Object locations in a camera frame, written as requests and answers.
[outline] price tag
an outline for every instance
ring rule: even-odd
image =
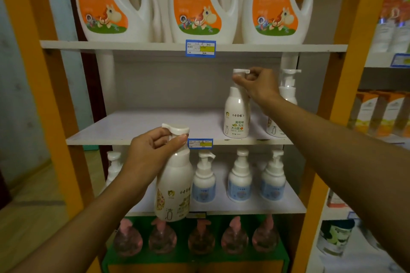
[[[392,68],[410,68],[410,53],[397,53],[394,55]]]
[[[214,58],[217,52],[217,42],[213,40],[185,41],[185,56],[194,58]]]
[[[213,138],[188,138],[189,149],[212,149]]]

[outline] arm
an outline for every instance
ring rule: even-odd
[[[167,129],[156,128],[134,138],[120,174],[105,191],[10,273],[87,271],[120,220],[187,141],[181,135],[165,145],[169,135]]]
[[[284,100],[270,69],[233,77],[313,164],[317,174],[410,270],[410,152],[351,131]]]

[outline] cartoon horse illustration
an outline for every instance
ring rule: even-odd
[[[278,15],[276,19],[271,19],[272,24],[269,26],[269,30],[274,29],[275,27],[278,27],[279,30],[282,30],[282,28],[285,25],[290,25],[293,23],[295,20],[295,17],[290,14],[289,8],[283,8],[282,12]]]
[[[193,18],[193,25],[192,29],[195,29],[197,27],[201,27],[202,30],[205,29],[205,27],[208,24],[213,24],[217,21],[217,15],[211,12],[211,6],[204,7],[204,10],[202,13],[200,13],[197,17]]]
[[[122,15],[120,12],[115,11],[114,6],[107,5],[107,7],[104,10],[104,14],[102,16],[97,17],[97,26],[102,27],[103,25],[106,25],[107,28],[111,27],[111,22],[117,23],[121,21]]]

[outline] orange box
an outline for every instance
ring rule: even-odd
[[[371,136],[389,136],[400,112],[405,95],[388,91],[372,91],[377,94],[376,108],[370,121],[369,134]]]
[[[405,97],[393,126],[393,134],[401,137],[410,137],[410,93],[401,93],[403,93]]]
[[[377,94],[358,91],[352,111],[350,112],[347,127],[351,130],[367,133],[374,108],[376,107],[377,98]]]

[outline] hand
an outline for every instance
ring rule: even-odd
[[[252,67],[246,78],[234,75],[232,79],[244,87],[262,109],[267,106],[269,100],[280,96],[278,82],[272,69]]]
[[[138,187],[146,187],[158,175],[168,159],[177,152],[188,139],[187,134],[168,141],[170,131],[166,128],[155,128],[131,141],[128,157],[119,177],[137,191]]]

